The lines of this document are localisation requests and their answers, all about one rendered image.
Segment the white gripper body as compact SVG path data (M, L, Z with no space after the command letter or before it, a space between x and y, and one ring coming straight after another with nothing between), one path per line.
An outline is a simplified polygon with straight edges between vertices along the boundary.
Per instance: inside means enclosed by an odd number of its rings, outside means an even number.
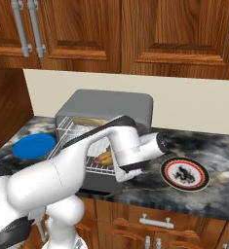
M134 164L128 164L128 165L115 165L115 177L118 182L125 182L128 180L133 179L135 176L142 173L142 170L140 167Z

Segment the grey toaster oven door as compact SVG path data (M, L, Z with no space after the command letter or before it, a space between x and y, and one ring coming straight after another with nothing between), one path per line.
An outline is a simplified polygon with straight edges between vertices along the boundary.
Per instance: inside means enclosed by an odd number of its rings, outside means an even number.
M84 193L110 195L120 194L123 184L118 183L112 175L87 172L80 191Z

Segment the tan baguette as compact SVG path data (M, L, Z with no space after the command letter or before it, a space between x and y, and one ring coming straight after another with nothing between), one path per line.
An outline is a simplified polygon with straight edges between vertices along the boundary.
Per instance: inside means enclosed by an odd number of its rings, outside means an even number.
M105 125L107 123L107 120L84 118L84 117L74 117L73 123L75 123L76 125L101 126L101 125Z

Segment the grey toaster oven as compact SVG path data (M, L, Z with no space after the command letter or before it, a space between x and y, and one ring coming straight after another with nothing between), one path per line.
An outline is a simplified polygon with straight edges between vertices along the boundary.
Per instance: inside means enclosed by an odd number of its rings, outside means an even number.
M136 122L139 135L149 132L153 98L136 92L78 89L56 113L56 127L65 117L111 120L122 114Z

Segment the red and black rimmed plate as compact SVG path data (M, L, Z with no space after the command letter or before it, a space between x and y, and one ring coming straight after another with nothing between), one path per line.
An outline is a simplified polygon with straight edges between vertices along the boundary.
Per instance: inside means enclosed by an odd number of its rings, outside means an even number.
M198 192L210 182L208 171L188 158L171 158L160 168L162 178L173 188L184 192Z

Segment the wooden drawer front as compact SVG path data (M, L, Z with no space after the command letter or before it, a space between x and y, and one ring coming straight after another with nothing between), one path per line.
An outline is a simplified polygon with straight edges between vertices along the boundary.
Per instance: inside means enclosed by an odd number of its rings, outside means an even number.
M99 222L169 235L179 235L189 238L191 241L201 241L210 247L215 246L226 225L226 222L222 220L104 200L97 200L95 206ZM170 218L173 228L165 229L154 225L143 225L139 222L143 213L146 214L148 220L153 221L165 222L167 218Z

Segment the blue bowl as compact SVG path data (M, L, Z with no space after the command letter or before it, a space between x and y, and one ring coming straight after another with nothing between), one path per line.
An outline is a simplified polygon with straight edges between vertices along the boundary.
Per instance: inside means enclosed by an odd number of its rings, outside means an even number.
M46 156L56 145L52 135L45 133L30 134L22 137L14 146L13 154L23 160L39 159Z

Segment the wooden tall cupboard side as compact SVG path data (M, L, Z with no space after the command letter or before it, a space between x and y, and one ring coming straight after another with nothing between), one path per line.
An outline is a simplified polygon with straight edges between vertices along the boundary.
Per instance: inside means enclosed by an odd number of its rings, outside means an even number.
M33 116L23 70L0 68L0 148Z

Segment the wooden wall cupboard door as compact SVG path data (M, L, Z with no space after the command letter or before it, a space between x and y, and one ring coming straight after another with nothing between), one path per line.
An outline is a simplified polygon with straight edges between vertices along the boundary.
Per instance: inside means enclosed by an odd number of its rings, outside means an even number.
M122 71L229 80L229 0L122 0Z
M121 0L40 0L44 69L119 73Z
M19 37L19 29L15 18L16 12L12 8L12 1L20 1L18 13L21 16L25 41L26 44L32 46L32 51L28 57L23 54L24 43ZM26 0L0 0L0 67L41 68Z

